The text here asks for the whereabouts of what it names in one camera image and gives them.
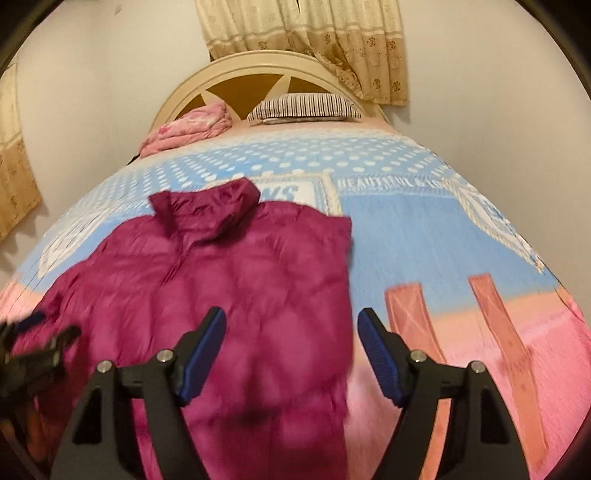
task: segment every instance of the pink blanket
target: pink blanket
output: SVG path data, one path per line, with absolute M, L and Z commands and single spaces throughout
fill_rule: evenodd
M 232 118 L 225 102 L 202 106 L 174 122 L 152 130 L 140 146 L 139 156 L 144 158 L 163 150 L 213 138 L 231 126 Z

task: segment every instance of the black clamp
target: black clamp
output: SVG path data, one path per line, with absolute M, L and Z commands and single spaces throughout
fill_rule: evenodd
M 145 478 L 130 406 L 130 398 L 143 398 L 163 479 L 209 480 L 180 409 L 200 394 L 225 330 L 224 312 L 212 308 L 174 350 L 127 368 L 99 363 L 70 418 L 51 479 Z M 442 398 L 452 406 L 438 480 L 529 479 L 517 431 L 483 363 L 450 367 L 410 351 L 372 309 L 360 312 L 358 331 L 384 396 L 402 409 L 374 480 L 418 480 Z
M 18 335 L 44 320 L 40 312 L 17 323 L 0 325 L 0 419 L 12 419 L 16 408 L 26 405 L 56 378 L 65 374 L 64 351 L 80 336 L 77 326 L 69 326 L 44 348 L 12 356 Z
M 209 480 L 181 408 L 197 397 L 226 333 L 222 309 L 211 308 L 194 332 L 142 365 L 100 362 L 64 432 L 52 480 L 145 478 L 131 399 L 143 398 L 164 480 Z
M 402 408 L 374 480 L 420 477 L 442 398 L 452 406 L 437 480 L 530 478 L 509 411 L 481 361 L 451 367 L 410 351 L 372 309 L 360 312 L 358 332 L 384 396 Z

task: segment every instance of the white wall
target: white wall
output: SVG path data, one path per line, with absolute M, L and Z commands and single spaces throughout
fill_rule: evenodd
M 398 0 L 410 104 L 388 109 L 514 223 L 591 316 L 591 100 L 514 0 Z
M 131 158 L 168 96 L 208 64 L 209 52 L 194 0 L 98 3 L 116 148 Z
M 118 168 L 102 101 L 96 5 L 60 5 L 18 53 L 22 134 L 43 204 L 0 244 L 0 284 L 77 198 Z
M 0 287 L 72 203 L 135 155 L 168 95 L 208 62 L 194 0 L 67 0 L 35 29 L 17 88 L 44 204 L 0 244 Z

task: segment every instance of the jacket collar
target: jacket collar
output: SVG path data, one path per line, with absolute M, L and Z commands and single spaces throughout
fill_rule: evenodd
M 239 179 L 199 192 L 154 193 L 150 203 L 167 236 L 180 233 L 193 244 L 215 240 L 232 229 L 259 197 L 250 180 Z

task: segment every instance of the bedspread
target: bedspread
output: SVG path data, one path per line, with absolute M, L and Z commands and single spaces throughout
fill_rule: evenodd
M 426 148 L 374 124 L 232 128 L 113 175 L 46 233 L 0 300 L 25 316 L 66 268 L 148 195 L 248 176 L 265 200 L 353 220 L 353 313 L 373 307 L 407 345 L 439 362 L 482 360 L 524 445 L 534 480 L 564 453 L 591 404 L 591 336 L 581 311 L 499 210 Z M 398 418 L 355 338 L 345 426 L 349 476 L 371 478 Z M 449 404 L 440 402 L 423 478 L 434 478 Z

